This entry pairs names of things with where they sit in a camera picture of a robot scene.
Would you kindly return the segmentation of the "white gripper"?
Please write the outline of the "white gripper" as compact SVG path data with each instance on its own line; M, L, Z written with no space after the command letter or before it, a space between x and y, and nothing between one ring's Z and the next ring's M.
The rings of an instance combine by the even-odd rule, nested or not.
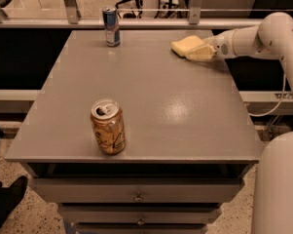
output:
M185 54L186 59L193 61L209 61L216 56L221 59L234 59L233 38L236 30L226 30L218 35L203 39L208 45L198 46Z

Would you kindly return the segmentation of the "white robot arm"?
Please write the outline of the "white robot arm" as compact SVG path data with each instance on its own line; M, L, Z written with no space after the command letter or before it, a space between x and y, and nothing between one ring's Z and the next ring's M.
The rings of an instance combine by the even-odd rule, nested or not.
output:
M275 12L250 27L203 39L185 53L195 61L214 58L272 59L282 71L280 90L293 96L293 18ZM275 137L260 156L251 234L293 234L293 131Z

